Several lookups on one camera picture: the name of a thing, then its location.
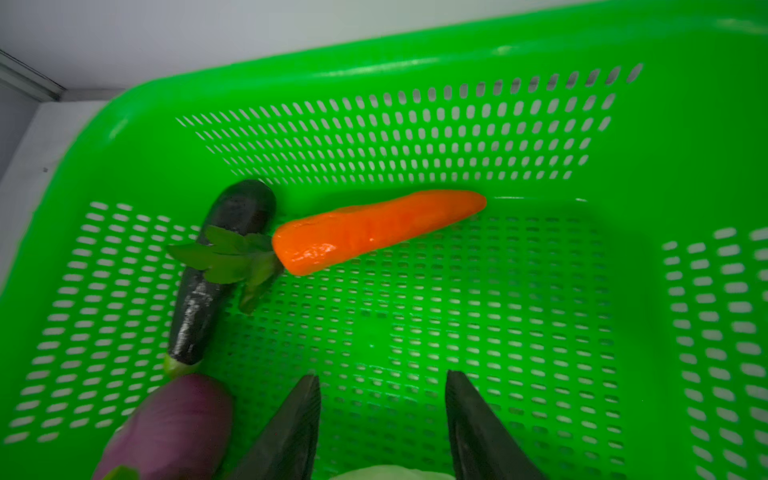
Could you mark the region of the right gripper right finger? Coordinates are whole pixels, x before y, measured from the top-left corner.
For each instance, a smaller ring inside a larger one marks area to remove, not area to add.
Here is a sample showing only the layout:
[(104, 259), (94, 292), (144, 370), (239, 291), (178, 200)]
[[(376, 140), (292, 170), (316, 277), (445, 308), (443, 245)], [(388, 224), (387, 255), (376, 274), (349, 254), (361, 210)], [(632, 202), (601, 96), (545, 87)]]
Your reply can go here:
[(457, 479), (543, 479), (466, 374), (450, 370), (447, 424)]

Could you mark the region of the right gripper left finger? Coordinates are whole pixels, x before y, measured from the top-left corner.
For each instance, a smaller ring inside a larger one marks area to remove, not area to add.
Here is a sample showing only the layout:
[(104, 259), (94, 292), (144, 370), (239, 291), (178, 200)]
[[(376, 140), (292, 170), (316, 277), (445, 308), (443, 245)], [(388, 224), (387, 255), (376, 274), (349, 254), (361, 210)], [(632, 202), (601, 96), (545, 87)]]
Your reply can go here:
[(311, 479), (320, 413), (320, 379), (304, 375), (230, 472), (230, 478)]

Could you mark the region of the white toy radish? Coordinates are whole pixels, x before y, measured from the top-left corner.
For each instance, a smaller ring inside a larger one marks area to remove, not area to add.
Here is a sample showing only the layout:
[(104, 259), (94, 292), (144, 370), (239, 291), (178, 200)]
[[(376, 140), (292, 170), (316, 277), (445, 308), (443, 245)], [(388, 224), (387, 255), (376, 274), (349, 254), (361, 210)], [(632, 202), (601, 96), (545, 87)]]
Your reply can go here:
[(454, 480), (450, 474), (398, 465), (375, 465), (345, 472), (331, 480)]

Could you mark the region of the orange toy carrot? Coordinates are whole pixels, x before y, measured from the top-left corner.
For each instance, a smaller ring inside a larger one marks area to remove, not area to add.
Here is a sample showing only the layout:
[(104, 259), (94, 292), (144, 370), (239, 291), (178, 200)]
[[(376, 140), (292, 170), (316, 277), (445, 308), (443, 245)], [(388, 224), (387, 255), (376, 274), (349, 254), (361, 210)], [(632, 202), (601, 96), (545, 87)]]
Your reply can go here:
[(369, 205), (293, 220), (274, 235), (204, 230), (207, 245), (172, 244), (168, 254), (218, 284), (243, 286), (239, 308), (250, 313), (267, 283), (287, 271), (306, 276), (411, 240), (482, 211), (486, 198), (465, 190), (427, 190)]

